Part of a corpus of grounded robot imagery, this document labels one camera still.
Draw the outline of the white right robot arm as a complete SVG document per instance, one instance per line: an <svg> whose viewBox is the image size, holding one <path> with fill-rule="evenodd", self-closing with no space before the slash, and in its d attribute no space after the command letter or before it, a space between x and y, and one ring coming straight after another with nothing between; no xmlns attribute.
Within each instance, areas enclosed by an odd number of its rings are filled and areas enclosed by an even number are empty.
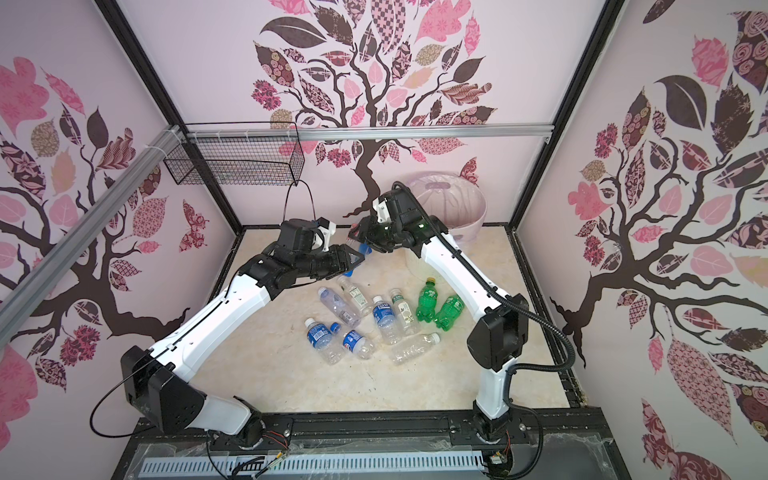
<svg viewBox="0 0 768 480"><path fill-rule="evenodd" d="M491 282L464 256L447 227L399 181L373 201L370 214L349 236L379 253L410 250L458 294L475 322L467 348L482 368L474 408L483 421L497 426L510 411L507 371L527 341L527 323L521 319L529 313L525 298Z"/></svg>

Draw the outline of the clear slim bottle white cap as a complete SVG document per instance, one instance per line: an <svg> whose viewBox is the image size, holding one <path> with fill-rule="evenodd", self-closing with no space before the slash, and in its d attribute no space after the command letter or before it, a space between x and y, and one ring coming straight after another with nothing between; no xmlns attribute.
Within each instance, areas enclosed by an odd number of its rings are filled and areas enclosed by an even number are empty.
<svg viewBox="0 0 768 480"><path fill-rule="evenodd" d="M334 290L327 287L320 287L318 289L318 297L321 303L330 310L342 324L349 328L355 328L359 325L361 318L357 311Z"/></svg>

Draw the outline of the white cap blue label bottle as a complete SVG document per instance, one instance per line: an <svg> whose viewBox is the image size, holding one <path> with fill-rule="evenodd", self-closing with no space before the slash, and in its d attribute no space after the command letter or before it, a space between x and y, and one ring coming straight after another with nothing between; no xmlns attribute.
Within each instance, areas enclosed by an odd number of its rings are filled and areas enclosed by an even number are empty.
<svg viewBox="0 0 768 480"><path fill-rule="evenodd" d="M328 365L335 365L342 360L343 351L325 324L308 318L305 320L305 327L308 342Z"/></svg>

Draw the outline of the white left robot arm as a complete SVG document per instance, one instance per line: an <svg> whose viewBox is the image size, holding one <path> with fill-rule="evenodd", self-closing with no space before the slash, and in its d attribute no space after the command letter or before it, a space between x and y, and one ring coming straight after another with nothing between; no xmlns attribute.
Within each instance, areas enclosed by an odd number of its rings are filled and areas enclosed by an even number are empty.
<svg viewBox="0 0 768 480"><path fill-rule="evenodd" d="M191 381L230 334L283 291L333 279L364 261L353 247L332 243L334 232L326 219L283 222L277 240L241 265L189 321L146 350L129 349L121 358L128 403L164 434L200 429L244 449L256 446L265 430L261 412L244 400L206 394Z"/></svg>

